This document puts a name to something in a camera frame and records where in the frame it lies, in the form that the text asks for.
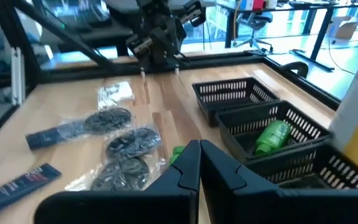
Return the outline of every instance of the black plastic basket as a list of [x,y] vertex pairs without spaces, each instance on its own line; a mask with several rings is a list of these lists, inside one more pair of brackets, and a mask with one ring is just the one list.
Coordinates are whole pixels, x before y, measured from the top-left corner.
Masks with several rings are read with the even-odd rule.
[[217,125],[216,112],[278,100],[274,93],[252,77],[194,83],[192,86],[197,96],[198,106],[211,127]]
[[326,142],[254,160],[247,167],[285,189],[358,189],[358,166]]
[[[247,161],[315,144],[331,137],[331,133],[287,101],[273,101],[248,108],[217,114],[223,143],[238,161]],[[270,154],[255,155],[255,142],[274,120],[290,125],[285,145]]]

